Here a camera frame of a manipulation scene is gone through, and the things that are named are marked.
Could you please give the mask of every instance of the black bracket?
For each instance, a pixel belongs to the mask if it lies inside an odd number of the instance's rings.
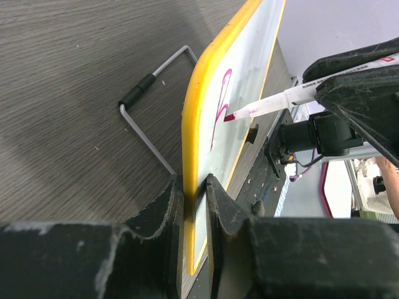
[[[269,142],[264,149],[264,155],[266,156],[267,162],[273,169],[274,174],[281,178],[284,175],[284,165],[281,161],[288,160],[289,154],[286,153],[285,146],[282,144],[280,132],[281,126],[293,123],[291,114],[288,109],[284,109],[278,119],[273,132],[270,135]]]
[[[247,139],[245,139],[245,142],[249,142],[250,144],[254,144],[257,132],[259,131],[259,125],[256,124],[255,128],[250,128],[248,131]]]

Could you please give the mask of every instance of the gray wood grain surface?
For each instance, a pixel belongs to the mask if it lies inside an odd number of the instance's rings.
[[[243,2],[1,1],[0,221],[124,221],[155,198],[169,174],[117,102],[183,44],[199,56]],[[192,69],[179,57],[129,111],[178,173]],[[264,95],[288,79],[276,45]],[[261,120],[231,182],[233,198],[274,115]],[[183,298],[194,279],[184,277]]]

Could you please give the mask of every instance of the metal stand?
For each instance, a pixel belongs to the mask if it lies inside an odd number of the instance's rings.
[[[172,63],[180,54],[187,52],[194,64],[197,63],[198,59],[195,54],[187,45],[180,48],[171,57],[169,57],[164,63],[162,63],[152,74],[145,76],[127,95],[124,96],[122,100],[119,101],[119,111],[126,122],[132,127],[137,135],[144,141],[148,148],[153,152],[153,154],[160,160],[162,165],[170,172],[170,174],[176,174],[176,171],[169,165],[161,153],[156,149],[156,147],[151,143],[151,141],[145,136],[144,132],[138,127],[138,125],[132,120],[130,115],[127,113],[129,109],[143,94],[150,88],[150,86],[155,82],[156,76],[160,74],[168,65]]]

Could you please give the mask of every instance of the yellow whiteboard frame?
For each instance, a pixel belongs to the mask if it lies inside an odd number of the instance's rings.
[[[237,39],[242,29],[252,18],[256,9],[262,3],[267,0],[247,0],[241,9],[234,15],[234,17],[228,22],[228,24],[222,29],[222,31],[216,36],[216,38],[210,43],[205,49],[201,57],[199,58],[193,74],[191,75],[190,82],[188,84],[187,93],[185,97],[182,121],[181,121],[181,143],[182,143],[182,160],[183,160],[183,191],[185,194],[185,242],[186,242],[186,264],[187,272],[190,275],[194,275],[198,268],[199,262],[203,255],[206,247],[206,240],[201,249],[201,253],[196,263],[194,263],[194,243],[195,243],[195,204],[197,198],[198,188],[198,147],[199,147],[199,135],[200,135],[200,118],[202,113],[202,107],[205,99],[205,93],[207,91],[211,77],[220,64],[222,58],[226,55],[227,51]],[[272,51],[274,44],[277,39],[277,32],[280,26],[282,13],[286,0],[283,2],[281,9],[279,23],[273,40]],[[269,60],[264,75],[263,86],[266,81],[267,72],[269,70],[272,51],[269,56]],[[259,99],[262,96],[263,87],[259,95]],[[230,184],[230,180],[233,176],[236,168],[238,158],[243,150],[245,139],[239,150],[239,154],[233,166],[233,170],[229,175],[226,189]]]

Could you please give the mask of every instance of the marker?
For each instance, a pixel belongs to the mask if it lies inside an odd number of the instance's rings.
[[[314,100],[316,95],[316,87],[328,78],[358,72],[360,70],[375,69],[378,67],[386,67],[388,65],[399,64],[399,53],[368,62],[366,64],[352,67],[351,69],[343,70],[341,72],[322,77],[320,79],[310,81],[304,84],[289,88],[281,93],[263,98],[259,101],[252,102],[244,108],[235,111],[233,114],[226,115],[224,121],[238,120],[246,117],[256,117],[265,115],[274,111],[279,111],[286,108],[292,108],[301,104],[309,103]]]

